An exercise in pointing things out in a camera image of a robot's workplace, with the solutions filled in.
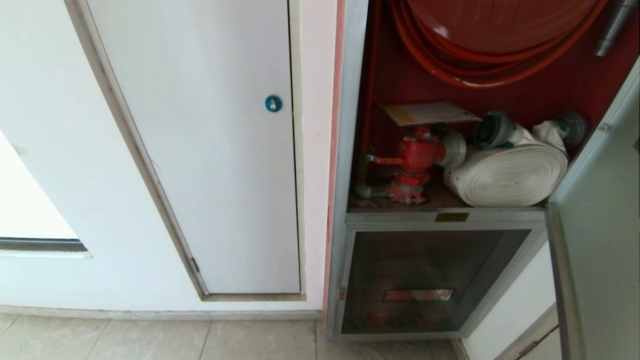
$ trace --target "open cabinet door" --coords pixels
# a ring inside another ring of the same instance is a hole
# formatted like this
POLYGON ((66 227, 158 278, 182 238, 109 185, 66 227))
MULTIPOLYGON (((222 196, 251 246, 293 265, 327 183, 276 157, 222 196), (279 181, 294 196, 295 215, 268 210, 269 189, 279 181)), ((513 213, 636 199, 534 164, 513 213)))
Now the open cabinet door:
POLYGON ((549 199, 563 359, 640 359, 639 62, 549 199))

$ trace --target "floor tile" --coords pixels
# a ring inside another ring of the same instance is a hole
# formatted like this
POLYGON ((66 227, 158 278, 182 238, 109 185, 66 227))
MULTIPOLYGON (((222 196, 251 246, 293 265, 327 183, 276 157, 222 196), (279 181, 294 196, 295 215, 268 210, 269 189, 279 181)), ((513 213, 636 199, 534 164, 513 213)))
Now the floor tile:
POLYGON ((18 317, 14 314, 0 314, 0 336, 9 329, 9 326, 13 324, 13 321, 18 317))
POLYGON ((433 360, 457 360, 456 352, 449 340, 429 340, 433 360))
POLYGON ((22 315, 0 338, 0 359, 85 360, 107 322, 22 315))
POLYGON ((87 360, 198 360, 209 324, 112 320, 87 360))
POLYGON ((213 322, 202 360, 316 360, 313 321, 213 322))
POLYGON ((316 326, 317 360, 431 360, 428 341, 326 342, 322 322, 316 326))

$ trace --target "white canvas hose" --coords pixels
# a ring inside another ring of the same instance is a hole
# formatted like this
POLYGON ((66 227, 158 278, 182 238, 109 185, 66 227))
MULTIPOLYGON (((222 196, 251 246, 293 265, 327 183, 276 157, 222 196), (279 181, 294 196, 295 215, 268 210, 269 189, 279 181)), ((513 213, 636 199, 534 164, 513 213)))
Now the white canvas hose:
POLYGON ((470 148, 461 167, 447 169, 445 184, 471 206, 531 206, 544 200, 567 168, 562 139, 553 124, 518 126, 510 149, 470 148))

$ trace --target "blue lock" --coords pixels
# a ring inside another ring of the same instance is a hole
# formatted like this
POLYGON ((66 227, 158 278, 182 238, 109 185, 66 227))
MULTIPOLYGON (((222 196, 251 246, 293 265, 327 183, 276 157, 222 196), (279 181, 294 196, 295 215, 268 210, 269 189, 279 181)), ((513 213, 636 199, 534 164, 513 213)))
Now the blue lock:
POLYGON ((282 100, 275 95, 269 95, 264 101, 264 105, 270 112, 277 113, 278 111, 280 111, 280 109, 282 109, 282 100))

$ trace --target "cabinet door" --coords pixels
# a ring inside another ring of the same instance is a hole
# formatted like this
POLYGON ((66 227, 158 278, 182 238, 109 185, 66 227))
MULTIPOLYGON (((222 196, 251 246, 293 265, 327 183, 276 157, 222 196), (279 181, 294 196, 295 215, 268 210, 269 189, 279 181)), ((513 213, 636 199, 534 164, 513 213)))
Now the cabinet door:
POLYGON ((639 69, 550 198, 565 360, 640 358, 639 69))
POLYGON ((300 292, 287 0, 88 5, 207 291, 300 292))

